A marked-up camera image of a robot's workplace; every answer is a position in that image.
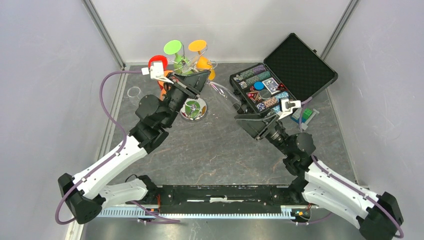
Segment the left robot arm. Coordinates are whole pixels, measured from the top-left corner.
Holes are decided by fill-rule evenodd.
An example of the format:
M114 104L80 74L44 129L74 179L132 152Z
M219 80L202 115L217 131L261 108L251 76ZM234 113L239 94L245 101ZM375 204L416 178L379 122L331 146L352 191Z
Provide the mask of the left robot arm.
M60 204L67 205L75 222L86 224L115 205L139 201L151 204L156 200L157 188L147 176L115 185L110 182L164 142L169 135L167 129L172 127L186 100L200 97L209 75L209 70L202 70L189 75L170 72L159 77L166 90L164 97L148 94L139 100L135 111L139 120L131 130L123 131L122 141L81 172L65 173L58 178Z

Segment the clear wine glass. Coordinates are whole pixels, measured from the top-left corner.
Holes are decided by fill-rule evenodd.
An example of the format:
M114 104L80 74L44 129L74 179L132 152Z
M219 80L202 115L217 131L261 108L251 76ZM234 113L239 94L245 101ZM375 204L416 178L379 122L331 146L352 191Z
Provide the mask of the clear wine glass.
M209 81L207 85L212 90L221 108L231 114L238 113L241 109L242 102L232 90L214 81Z
M138 98L140 94L141 94L141 89L137 86L130 87L127 90L127 96L129 98Z

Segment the clear wine glass front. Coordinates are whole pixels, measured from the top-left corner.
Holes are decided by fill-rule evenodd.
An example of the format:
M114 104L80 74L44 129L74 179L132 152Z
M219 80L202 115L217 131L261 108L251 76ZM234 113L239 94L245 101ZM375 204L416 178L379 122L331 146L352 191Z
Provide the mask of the clear wine glass front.
M130 87L127 90L127 96L129 98L138 98L140 94L141 94L141 89L137 86Z

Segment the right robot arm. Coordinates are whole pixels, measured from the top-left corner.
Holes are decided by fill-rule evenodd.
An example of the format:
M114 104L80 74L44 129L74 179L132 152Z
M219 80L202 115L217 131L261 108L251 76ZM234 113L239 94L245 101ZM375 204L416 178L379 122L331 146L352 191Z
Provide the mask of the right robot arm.
M304 201L341 217L366 240L402 239L404 218L395 196L377 194L338 174L319 160L311 134L287 134L278 115L238 114L237 124L256 140L266 139L285 155L283 164L295 176L289 199Z

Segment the orange wine glass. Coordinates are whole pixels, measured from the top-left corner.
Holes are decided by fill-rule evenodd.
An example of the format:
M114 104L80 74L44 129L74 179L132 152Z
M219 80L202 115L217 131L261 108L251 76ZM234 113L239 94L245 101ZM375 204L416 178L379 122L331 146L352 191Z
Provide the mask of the orange wine glass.
M172 73L172 70L165 70L164 71L164 76L167 77L168 74ZM157 82L159 85L159 88L161 90L160 95L159 95L159 99L162 101L165 98L165 94L167 93L165 87L164 87L164 82L163 81L158 81Z

